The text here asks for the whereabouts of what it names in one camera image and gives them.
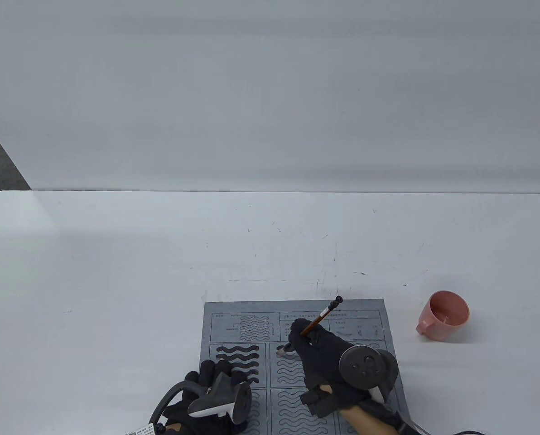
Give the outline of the person's right hand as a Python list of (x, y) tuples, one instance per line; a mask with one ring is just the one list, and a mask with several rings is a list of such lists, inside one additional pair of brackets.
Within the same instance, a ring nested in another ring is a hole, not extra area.
[(374, 403), (367, 390), (348, 384), (340, 373), (341, 356), (353, 344), (318, 325), (307, 336), (301, 333), (311, 324), (307, 319), (296, 319), (291, 324), (289, 343), (299, 356), (304, 381), (308, 389), (301, 396), (312, 415), (326, 418), (334, 412), (361, 403)]

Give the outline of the person's left hand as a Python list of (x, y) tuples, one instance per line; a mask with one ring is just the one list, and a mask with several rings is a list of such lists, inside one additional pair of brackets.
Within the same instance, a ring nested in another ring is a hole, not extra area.
[[(191, 371), (185, 376), (186, 381), (191, 381), (200, 386), (212, 387), (220, 373), (231, 378), (232, 385), (247, 383), (247, 375), (240, 371), (233, 371), (233, 365), (229, 361), (204, 360), (200, 364), (199, 371)], [(216, 415), (193, 418), (188, 414), (188, 406), (198, 396), (187, 390), (183, 391), (181, 400), (170, 405), (163, 412), (167, 419), (165, 435), (238, 435), (247, 429), (247, 422), (235, 425), (230, 416), (218, 417)]]

